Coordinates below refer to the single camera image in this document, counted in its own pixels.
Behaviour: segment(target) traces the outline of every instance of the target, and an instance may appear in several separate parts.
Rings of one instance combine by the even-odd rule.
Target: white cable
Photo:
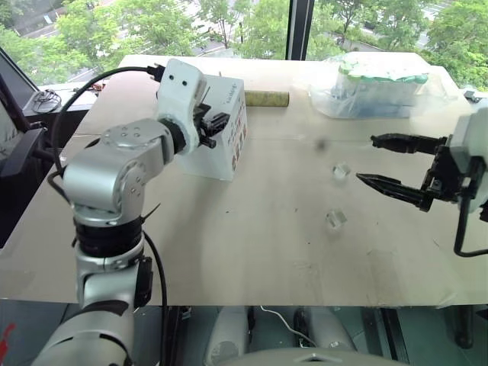
[[[313,347],[317,347],[317,344],[316,344],[316,343],[315,343],[315,342],[314,342],[312,339],[308,338],[308,337],[307,337],[306,335],[304,335],[303,333],[300,333],[300,332],[298,332],[297,330],[295,330],[295,329],[291,328],[291,327],[288,325],[287,321],[284,319],[284,317],[283,317],[283,316],[282,316],[282,315],[281,315],[281,314],[280,314],[278,311],[273,311],[273,310],[268,310],[268,309],[265,309],[265,307],[264,307],[264,306],[262,306],[262,305],[261,305],[260,307],[261,307],[261,310],[262,310],[262,311],[265,311],[266,313],[271,313],[271,314],[274,314],[274,315],[276,315],[278,318],[280,318],[280,319],[281,319],[281,321],[283,322],[283,324],[284,324],[284,325],[287,327],[287,329],[288,329],[290,332],[292,332],[293,334],[296,334],[297,336],[302,337],[303,339],[306,339],[308,342],[310,342],[310,343],[313,345]]]

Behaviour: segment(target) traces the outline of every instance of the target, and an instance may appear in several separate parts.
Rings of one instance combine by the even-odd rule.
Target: white box
[[[226,127],[213,136],[215,148],[199,146],[186,156],[176,156],[185,173],[232,181],[242,146],[247,135],[246,98],[244,81],[222,76],[206,75],[210,87],[204,103],[211,106],[204,119],[219,113],[230,115]]]

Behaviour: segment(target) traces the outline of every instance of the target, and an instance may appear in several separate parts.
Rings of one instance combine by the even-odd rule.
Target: window
[[[307,59],[416,52],[459,87],[488,90],[486,0],[315,0]]]
[[[84,82],[134,53],[284,59],[289,4],[2,0],[0,47],[37,85]]]

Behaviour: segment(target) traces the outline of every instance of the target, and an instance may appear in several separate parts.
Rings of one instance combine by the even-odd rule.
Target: robotic arm
[[[212,147],[211,137],[225,127],[228,115],[204,119],[206,84],[198,69],[171,59],[157,120],[106,130],[67,165],[63,185],[76,228],[82,309],[59,326],[33,365],[133,364],[133,311],[148,303],[153,284],[152,259],[143,252],[144,188],[175,154]]]
[[[463,116],[449,137],[431,138],[388,133],[372,136],[373,146],[397,153],[434,156],[420,189],[382,175],[357,174],[366,185],[386,196],[429,211],[434,199],[456,203],[460,209],[454,252],[462,257],[488,254],[488,249],[463,252],[467,215],[481,207],[480,219],[488,222],[488,109]]]

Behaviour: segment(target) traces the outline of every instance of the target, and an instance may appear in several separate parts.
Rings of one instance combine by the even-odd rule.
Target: table
[[[165,64],[126,56],[122,66]],[[470,112],[459,98],[411,119],[333,120],[314,111],[299,75],[316,63],[185,58],[203,72],[242,78],[246,89],[289,91],[288,108],[248,108],[249,138],[233,182],[184,175],[169,165],[146,188],[146,231],[159,248],[173,305],[399,306],[486,303],[488,256],[453,253],[458,209],[429,213],[377,193],[356,172],[420,186],[432,157],[375,149],[371,134],[447,136]],[[110,126],[151,117],[158,84],[141,72],[110,80],[63,151],[67,159]],[[318,142],[325,142],[318,149]],[[332,167],[346,162],[343,184]],[[338,232],[326,214],[340,209]],[[44,182],[0,254],[0,297],[75,301],[74,235],[66,203]],[[466,250],[482,248],[488,225],[471,215]],[[154,278],[150,303],[160,303]]]

